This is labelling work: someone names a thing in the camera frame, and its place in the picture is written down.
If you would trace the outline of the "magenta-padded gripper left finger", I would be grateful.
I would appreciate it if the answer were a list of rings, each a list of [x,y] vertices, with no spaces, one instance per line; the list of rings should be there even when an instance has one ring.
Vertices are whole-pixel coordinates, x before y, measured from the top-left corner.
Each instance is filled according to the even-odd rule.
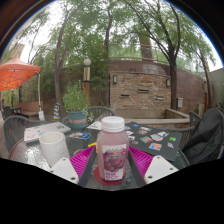
[[[60,159],[50,168],[50,173],[85,187],[90,177],[95,157],[96,149],[94,146],[91,146],[75,154],[70,159]]]

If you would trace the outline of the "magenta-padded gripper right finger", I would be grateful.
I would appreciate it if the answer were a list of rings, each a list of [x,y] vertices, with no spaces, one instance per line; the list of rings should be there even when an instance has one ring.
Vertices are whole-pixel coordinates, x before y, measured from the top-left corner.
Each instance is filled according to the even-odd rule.
[[[178,171],[162,156],[151,156],[132,146],[129,147],[128,160],[138,187],[143,187]]]

